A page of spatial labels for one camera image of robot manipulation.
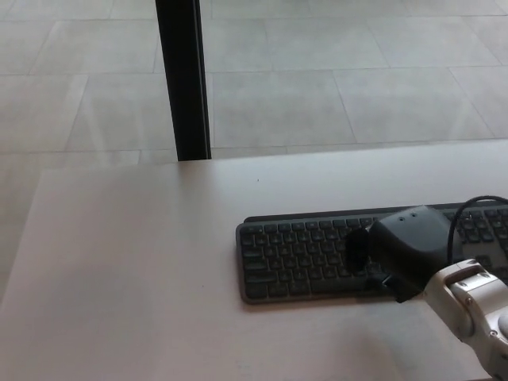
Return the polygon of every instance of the tile grout line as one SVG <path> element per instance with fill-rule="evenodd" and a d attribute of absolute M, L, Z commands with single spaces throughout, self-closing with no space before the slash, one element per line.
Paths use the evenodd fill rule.
<path fill-rule="evenodd" d="M 63 150 L 65 152 L 67 152 L 67 147 L 69 145 L 69 140 L 71 139 L 72 132 L 74 131 L 74 127 L 75 127 L 76 121 L 78 120 L 79 111 L 81 110 L 81 106 L 83 104 L 83 99 L 85 98 L 85 94 L 87 93 L 87 88 L 88 88 L 88 83 L 89 82 L 90 82 L 90 76 L 87 75 L 87 81 L 85 82 L 85 86 L 83 88 L 83 94 L 81 95 L 81 99 L 79 100 L 79 105 L 78 105 L 78 109 L 76 110 L 76 115 L 74 116 L 74 121 L 72 121 L 71 131 L 69 132 L 69 136 L 65 140 L 65 145 L 63 147 Z"/>
<path fill-rule="evenodd" d="M 453 74 L 453 71 L 450 67 L 448 67 L 448 72 L 450 73 L 450 75 L 452 75 L 453 79 L 455 80 L 455 83 L 457 84 L 457 86 L 460 88 L 460 90 L 462 91 L 462 94 L 464 95 L 464 97 L 469 101 L 469 104 L 472 106 L 473 109 L 475 109 L 476 113 L 479 115 L 480 119 L 482 120 L 483 124 L 485 125 L 485 127 L 487 127 L 487 130 L 489 131 L 489 133 L 491 133 L 492 137 L 494 139 L 498 139 L 496 136 L 495 136 L 495 133 L 492 132 L 491 130 L 491 127 L 488 125 L 488 123 L 485 121 L 485 118 L 483 117 L 483 115 L 478 111 L 478 109 L 476 108 L 476 105 L 475 103 L 472 101 L 472 99 L 469 98 L 469 95 L 467 93 L 467 91 L 462 87 L 462 85 L 460 84 L 459 80 L 457 79 L 457 77 L 455 77 L 455 75 Z"/>
<path fill-rule="evenodd" d="M 44 51 L 44 49 L 46 48 L 46 46 L 49 44 L 49 37 L 52 35 L 53 30 L 55 30 L 56 25 L 57 25 L 58 23 L 59 23 L 59 21 L 54 21 L 54 22 L 53 22 L 53 25 L 52 25 L 52 27 L 49 29 L 48 35 L 46 36 L 46 40 L 45 40 L 45 41 L 44 41 L 44 43 L 41 45 L 41 47 L 40 47 L 40 49 L 39 49 L 39 52 L 37 53 L 37 56 L 36 56 L 35 60 L 33 61 L 32 67 L 30 68 L 28 75 L 33 75 L 33 70 L 35 69 L 35 67 L 36 67 L 36 65 L 37 65 L 37 61 L 39 60 L 40 55 L 42 54 L 42 52 Z"/>
<path fill-rule="evenodd" d="M 333 82 L 335 83 L 335 88 L 337 89 L 337 93 L 339 94 L 339 99 L 341 100 L 342 108 L 344 109 L 344 113 L 346 114 L 346 118 L 348 120 L 349 129 L 351 130 L 352 137 L 355 140 L 355 143 L 358 144 L 358 139 L 356 138 L 355 131 L 352 128 L 351 119 L 349 118 L 348 111 L 346 110 L 346 105 L 344 104 L 344 99 L 342 98 L 342 93 L 341 93 L 341 89 L 339 88 L 339 83 L 337 82 L 337 78 L 336 78 L 335 73 L 333 71 L 332 71 L 332 78 L 333 78 Z"/>
<path fill-rule="evenodd" d="M 472 27 L 472 26 L 470 26 L 470 25 L 469 25 L 469 23 L 468 23 L 468 22 L 466 22 L 466 21 L 464 20 L 464 16 L 460 16 L 460 20 L 461 20 L 461 21 L 462 21 L 462 22 L 463 22 L 463 23 L 464 23 L 464 24 L 468 27 L 468 29 L 469 29 L 469 30 L 471 30 L 471 33 L 473 33 L 473 34 L 476 36 L 476 38 L 478 39 L 478 41 L 480 42 L 480 44 L 481 44 L 481 45 L 482 45 L 482 46 L 483 46 L 483 47 L 484 47 L 484 48 L 485 48 L 485 49 L 486 49 L 486 50 L 487 50 L 487 51 L 488 51 L 488 52 L 489 52 L 489 53 L 490 53 L 490 54 L 491 54 L 494 58 L 495 58 L 495 60 L 496 60 L 496 61 L 498 61 L 498 64 L 499 64 L 499 65 L 497 65 L 497 66 L 502 66 L 502 62 L 501 62 L 501 60 L 500 60 L 500 59 L 499 59 L 499 58 L 498 58 L 498 57 L 494 54 L 494 52 L 492 52 L 492 51 L 490 50 L 490 48 L 487 46 L 487 44 L 485 44 L 485 43 L 483 42 L 483 40 L 480 38 L 480 36 L 478 35 L 478 33 L 476 33 L 476 32 L 475 32 L 475 30 L 473 29 L 473 27 Z"/>

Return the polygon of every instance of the keyboard key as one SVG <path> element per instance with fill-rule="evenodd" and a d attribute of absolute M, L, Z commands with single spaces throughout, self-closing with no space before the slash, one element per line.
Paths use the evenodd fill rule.
<path fill-rule="evenodd" d="M 346 225 L 350 228 L 359 228 L 360 220 L 358 218 L 349 218 L 346 220 Z"/>
<path fill-rule="evenodd" d="M 266 246 L 268 244 L 268 236 L 266 234 L 256 234 L 256 246 Z"/>
<path fill-rule="evenodd" d="M 469 214 L 471 215 L 471 218 L 483 218 L 481 210 L 470 210 Z"/>
<path fill-rule="evenodd" d="M 487 209 L 483 211 L 487 218 L 493 218 L 498 216 L 498 211 L 496 209 Z"/>
<path fill-rule="evenodd" d="M 325 254 L 334 252 L 333 242 L 321 242 L 321 251 Z"/>
<path fill-rule="evenodd" d="M 312 267 L 307 272 L 309 273 L 309 279 L 311 279 L 311 280 L 321 279 L 323 277 L 320 267 Z"/>
<path fill-rule="evenodd" d="M 360 219 L 360 224 L 361 224 L 364 228 L 366 228 L 366 227 L 368 227 L 368 226 L 372 225 L 372 218 L 361 218 L 361 219 Z"/>
<path fill-rule="evenodd" d="M 304 244 L 293 244 L 293 254 L 296 256 L 304 256 L 305 255 L 305 245 Z"/>
<path fill-rule="evenodd" d="M 263 256 L 263 251 L 261 248 L 244 248 L 241 255 L 244 258 L 261 258 Z"/>
<path fill-rule="evenodd" d="M 339 234 L 342 239 L 345 239 L 348 234 L 352 231 L 351 228 L 339 228 Z"/>
<path fill-rule="evenodd" d="M 320 242 L 325 240 L 325 233 L 322 230 L 313 230 L 310 234 L 312 241 Z"/>
<path fill-rule="evenodd" d="M 508 280 L 508 267 L 498 267 L 491 270 L 491 273 L 500 278 L 503 281 Z"/>
<path fill-rule="evenodd" d="M 287 286 L 281 283 L 269 284 L 268 295 L 270 295 L 273 298 L 282 298 L 284 296 L 287 296 Z"/>
<path fill-rule="evenodd" d="M 310 260 L 309 256 L 299 256 L 298 264 L 300 265 L 300 267 L 310 267 L 312 266 L 312 261 Z"/>
<path fill-rule="evenodd" d="M 310 233 L 298 232 L 298 242 L 310 242 Z"/>
<path fill-rule="evenodd" d="M 489 269 L 492 268 L 492 261 L 491 261 L 491 258 L 489 256 L 476 256 L 475 258 L 479 264 L 482 265 L 482 267 L 489 271 Z"/>
<path fill-rule="evenodd" d="M 499 241 L 499 245 L 501 249 L 508 255 L 508 240 L 507 241 Z"/>
<path fill-rule="evenodd" d="M 335 229 L 328 229 L 325 231 L 325 237 L 328 241 L 336 241 L 340 239 L 339 233 Z"/>
<path fill-rule="evenodd" d="M 310 294 L 309 284 L 307 282 L 294 282 L 289 285 L 289 293 L 291 295 L 308 295 Z"/>
<path fill-rule="evenodd" d="M 316 230 L 319 229 L 319 224 L 316 221 L 311 221 L 307 222 L 305 227 L 307 227 L 307 230 Z"/>
<path fill-rule="evenodd" d="M 266 260 L 244 260 L 245 270 L 267 270 Z"/>
<path fill-rule="evenodd" d="M 483 242 L 493 242 L 494 236 L 492 236 L 489 229 L 481 229 L 479 231 L 479 237 Z"/>
<path fill-rule="evenodd" d="M 319 244 L 307 244 L 307 252 L 309 254 L 319 254 Z"/>
<path fill-rule="evenodd" d="M 326 257 L 325 256 L 313 256 L 312 262 L 314 266 L 326 266 Z"/>
<path fill-rule="evenodd" d="M 307 279 L 307 270 L 305 268 L 296 268 L 293 270 L 293 278 L 294 280 L 306 280 Z"/>
<path fill-rule="evenodd" d="M 494 229 L 494 234 L 499 240 L 508 240 L 508 231 L 505 228 Z"/>
<path fill-rule="evenodd" d="M 484 219 L 475 220 L 475 225 L 478 229 L 487 229 L 487 222 Z"/>
<path fill-rule="evenodd" d="M 283 260 L 281 258 L 270 258 L 268 260 L 268 266 L 271 270 L 282 270 Z"/>
<path fill-rule="evenodd" d="M 333 227 L 334 228 L 345 228 L 346 227 L 346 221 L 344 221 L 344 220 L 333 220 Z"/>
<path fill-rule="evenodd" d="M 476 230 L 469 230 L 466 232 L 466 237 L 468 238 L 468 242 L 470 244 L 479 244 L 480 242 L 479 235 Z"/>
<path fill-rule="evenodd" d="M 351 276 L 351 273 L 343 266 L 337 266 L 337 273 L 341 278 L 348 278 Z"/>
<path fill-rule="evenodd" d="M 263 232 L 263 226 L 244 226 L 240 228 L 240 235 L 245 234 L 261 234 Z"/>
<path fill-rule="evenodd" d="M 333 266 L 341 264 L 341 258 L 337 254 L 327 255 L 326 259 L 328 260 L 328 264 Z"/>
<path fill-rule="evenodd" d="M 241 245 L 242 246 L 254 246 L 254 236 L 253 235 L 243 236 L 241 238 Z"/>
<path fill-rule="evenodd" d="M 270 243 L 271 244 L 282 244 L 283 243 L 283 235 L 282 234 L 270 234 Z"/>
<path fill-rule="evenodd" d="M 279 224 L 279 232 L 287 233 L 291 231 L 291 224 Z"/>
<path fill-rule="evenodd" d="M 343 291 L 361 291 L 365 282 L 354 278 L 311 280 L 310 287 L 314 294 L 336 294 Z"/>
<path fill-rule="evenodd" d="M 293 256 L 287 256 L 283 259 L 284 268 L 295 268 L 296 267 L 296 258 Z"/>
<path fill-rule="evenodd" d="M 324 267 L 323 268 L 323 276 L 327 279 L 336 278 L 337 277 L 337 270 L 332 266 Z"/>
<path fill-rule="evenodd" d="M 267 287 L 264 284 L 248 284 L 245 286 L 245 294 L 250 299 L 265 299 L 267 297 Z"/>
<path fill-rule="evenodd" d="M 284 233 L 283 234 L 284 242 L 287 244 L 293 244 L 296 242 L 296 234 L 295 233 Z"/>
<path fill-rule="evenodd" d="M 272 258 L 274 256 L 277 256 L 277 251 L 273 247 L 264 248 L 263 253 L 266 258 Z"/>
<path fill-rule="evenodd" d="M 491 221 L 491 225 L 494 229 L 500 229 L 504 227 L 504 224 L 500 221 Z"/>
<path fill-rule="evenodd" d="M 335 242 L 335 249 L 338 252 L 343 252 L 346 249 L 346 243 L 344 241 Z"/>
<path fill-rule="evenodd" d="M 276 224 L 265 225 L 264 232 L 265 233 L 277 233 L 277 225 Z"/>
<path fill-rule="evenodd" d="M 319 221 L 319 227 L 321 229 L 331 229 L 332 222 L 331 221 Z"/>
<path fill-rule="evenodd" d="M 294 232 L 302 232 L 305 230 L 305 224 L 303 222 L 295 222 L 292 226 Z"/>
<path fill-rule="evenodd" d="M 464 229 L 464 230 L 476 229 L 475 223 L 473 222 L 473 220 L 464 220 L 462 222 L 462 229 Z"/>
<path fill-rule="evenodd" d="M 277 282 L 277 274 L 274 271 L 254 271 L 245 273 L 246 283 L 270 283 Z"/>
<path fill-rule="evenodd" d="M 279 252 L 279 256 L 290 256 L 291 255 L 291 246 L 288 244 L 283 244 L 277 248 Z"/>
<path fill-rule="evenodd" d="M 290 282 L 291 280 L 293 280 L 293 273 L 291 272 L 291 270 L 279 271 L 280 282 Z"/>

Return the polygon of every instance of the black window frame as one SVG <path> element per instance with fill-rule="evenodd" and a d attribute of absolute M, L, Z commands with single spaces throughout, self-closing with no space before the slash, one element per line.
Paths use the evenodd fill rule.
<path fill-rule="evenodd" d="M 156 0 L 179 161 L 211 159 L 199 0 Z"/>

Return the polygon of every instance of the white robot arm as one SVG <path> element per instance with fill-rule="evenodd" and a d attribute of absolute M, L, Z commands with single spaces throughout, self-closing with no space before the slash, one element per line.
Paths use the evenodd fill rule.
<path fill-rule="evenodd" d="M 465 260 L 457 218 L 452 223 L 428 206 L 380 218 L 346 239 L 346 266 L 351 271 L 374 260 L 390 274 L 382 284 L 397 302 L 423 293 L 424 299 L 453 334 L 476 353 L 494 379 L 508 381 L 508 287 L 476 260 Z"/>
<path fill-rule="evenodd" d="M 508 380 L 508 287 L 475 260 L 436 273 L 424 299 L 494 379 Z"/>

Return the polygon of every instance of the black keyboard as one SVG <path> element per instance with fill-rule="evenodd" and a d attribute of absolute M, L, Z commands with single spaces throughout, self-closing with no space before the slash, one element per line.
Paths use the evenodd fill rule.
<path fill-rule="evenodd" d="M 508 206 L 482 202 L 460 217 L 464 260 L 476 259 L 508 284 Z M 452 219 L 460 204 L 435 205 Z M 387 273 L 369 262 L 350 273 L 344 237 L 407 207 L 251 217 L 237 227 L 241 297 L 249 304 L 382 296 Z"/>

